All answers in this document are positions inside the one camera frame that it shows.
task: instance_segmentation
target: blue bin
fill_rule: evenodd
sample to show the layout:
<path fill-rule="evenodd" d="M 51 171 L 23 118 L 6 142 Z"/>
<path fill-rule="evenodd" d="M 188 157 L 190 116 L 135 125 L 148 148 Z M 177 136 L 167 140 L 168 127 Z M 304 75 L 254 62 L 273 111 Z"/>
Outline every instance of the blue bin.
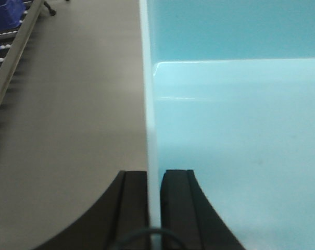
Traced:
<path fill-rule="evenodd" d="M 0 31 L 20 25 L 24 10 L 22 0 L 0 0 Z"/>
<path fill-rule="evenodd" d="M 193 169 L 248 250 L 315 250 L 315 0 L 141 0 L 149 213 Z"/>

